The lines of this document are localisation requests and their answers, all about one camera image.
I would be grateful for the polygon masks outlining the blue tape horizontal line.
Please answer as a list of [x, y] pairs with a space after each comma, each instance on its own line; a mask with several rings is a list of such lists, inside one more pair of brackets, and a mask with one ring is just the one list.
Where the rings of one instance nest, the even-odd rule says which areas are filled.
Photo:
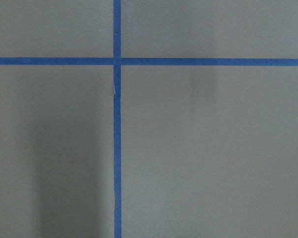
[[0, 65], [298, 66], [298, 59], [0, 57]]

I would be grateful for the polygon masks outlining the blue tape vertical line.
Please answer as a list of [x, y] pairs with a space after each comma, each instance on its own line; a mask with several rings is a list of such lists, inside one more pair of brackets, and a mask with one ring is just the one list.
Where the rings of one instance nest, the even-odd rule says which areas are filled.
[[113, 1], [114, 237], [122, 237], [121, 189], [121, 1]]

